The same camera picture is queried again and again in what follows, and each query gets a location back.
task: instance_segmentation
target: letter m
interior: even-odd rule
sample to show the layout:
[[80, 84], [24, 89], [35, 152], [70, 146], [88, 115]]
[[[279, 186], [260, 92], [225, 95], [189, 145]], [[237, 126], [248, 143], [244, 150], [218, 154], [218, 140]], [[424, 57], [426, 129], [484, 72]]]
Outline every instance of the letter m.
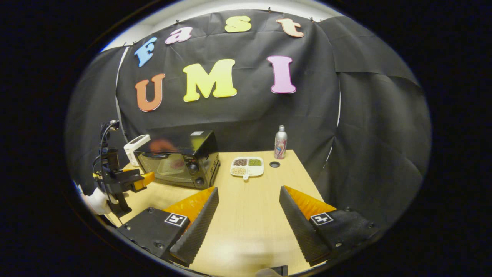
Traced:
[[215, 97], [230, 97], [237, 94], [237, 90], [232, 85], [232, 66], [236, 61], [231, 59], [219, 60], [215, 63], [210, 74], [203, 69], [200, 64], [193, 64], [185, 67], [183, 72], [187, 75], [186, 95], [183, 97], [185, 102], [200, 99], [200, 94], [196, 92], [196, 87], [200, 90], [203, 97], [208, 98], [215, 84], [212, 93]]

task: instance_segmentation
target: spray can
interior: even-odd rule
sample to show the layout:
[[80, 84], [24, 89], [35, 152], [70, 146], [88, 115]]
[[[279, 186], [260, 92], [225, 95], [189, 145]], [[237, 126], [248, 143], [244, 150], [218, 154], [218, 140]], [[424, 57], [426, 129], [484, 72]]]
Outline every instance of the spray can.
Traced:
[[285, 158], [285, 149], [287, 147], [287, 133], [285, 132], [285, 127], [280, 125], [278, 132], [275, 135], [275, 152], [274, 156], [276, 159]]

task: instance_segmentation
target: toaster oven door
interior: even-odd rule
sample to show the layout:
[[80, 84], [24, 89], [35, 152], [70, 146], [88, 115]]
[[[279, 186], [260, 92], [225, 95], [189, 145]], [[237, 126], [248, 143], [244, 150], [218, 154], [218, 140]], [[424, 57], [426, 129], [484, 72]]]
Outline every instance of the toaster oven door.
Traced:
[[146, 172], [153, 171], [156, 179], [164, 183], [194, 187], [193, 179], [180, 153], [144, 153], [139, 155], [139, 160]]

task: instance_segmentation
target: foam letter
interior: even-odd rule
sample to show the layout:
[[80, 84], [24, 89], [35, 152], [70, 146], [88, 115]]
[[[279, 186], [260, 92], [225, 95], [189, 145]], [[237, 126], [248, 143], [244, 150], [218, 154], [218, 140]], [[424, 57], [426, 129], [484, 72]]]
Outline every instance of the foam letter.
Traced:
[[294, 93], [296, 87], [290, 81], [289, 63], [292, 59], [285, 56], [269, 56], [267, 60], [274, 69], [274, 85], [270, 88], [273, 93]]
[[166, 39], [165, 43], [166, 44], [173, 44], [176, 41], [183, 42], [185, 40], [188, 40], [191, 37], [190, 33], [191, 33], [192, 29], [193, 29], [192, 27], [183, 27], [183, 28], [174, 30], [171, 33], [171, 36]]
[[154, 82], [154, 100], [151, 102], [147, 101], [147, 84], [149, 80], [143, 80], [135, 85], [137, 89], [137, 105], [142, 111], [155, 110], [160, 106], [162, 102], [162, 80], [166, 75], [157, 74], [152, 77], [152, 82]]
[[236, 61], [231, 59], [219, 60], [207, 74], [200, 64], [193, 64], [185, 67], [183, 72], [187, 75], [186, 95], [183, 97], [185, 102], [200, 99], [200, 94], [196, 92], [196, 87], [200, 89], [203, 97], [208, 98], [215, 84], [213, 95], [215, 97], [230, 97], [237, 94], [237, 90], [232, 85], [232, 66]]
[[148, 60], [152, 58], [152, 53], [149, 52], [154, 50], [154, 44], [152, 42], [156, 40], [157, 37], [151, 38], [142, 47], [138, 48], [138, 50], [135, 51], [134, 55], [136, 55], [138, 57], [138, 60], [140, 61], [138, 67], [141, 68]]
[[295, 23], [294, 21], [292, 21], [292, 19], [289, 18], [277, 19], [277, 22], [282, 24], [283, 31], [286, 32], [288, 35], [295, 36], [295, 37], [304, 36], [303, 32], [298, 32], [296, 30], [296, 27], [300, 27], [301, 25], [299, 23]]
[[249, 23], [251, 19], [247, 16], [233, 16], [229, 17], [225, 23], [225, 30], [229, 33], [235, 32], [246, 32], [251, 29], [251, 24]]

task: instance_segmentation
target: wooden table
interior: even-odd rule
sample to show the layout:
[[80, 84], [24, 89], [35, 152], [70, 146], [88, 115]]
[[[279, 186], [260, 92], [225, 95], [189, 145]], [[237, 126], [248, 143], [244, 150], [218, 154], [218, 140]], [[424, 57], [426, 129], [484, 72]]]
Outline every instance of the wooden table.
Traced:
[[[264, 173], [248, 181], [232, 176], [232, 160], [239, 156], [261, 157]], [[289, 275], [309, 269], [278, 201], [280, 187], [287, 185], [323, 199], [294, 151], [287, 150], [283, 160], [275, 159], [273, 151], [221, 152], [219, 158], [214, 183], [219, 205], [190, 269], [227, 277], [251, 277], [260, 269], [283, 265], [288, 266]], [[280, 162], [280, 167], [270, 167], [272, 161]], [[127, 222], [147, 207], [165, 209], [197, 192], [152, 182], [141, 192], [129, 192], [126, 201], [133, 211], [121, 221]], [[113, 214], [109, 217], [121, 225]]]

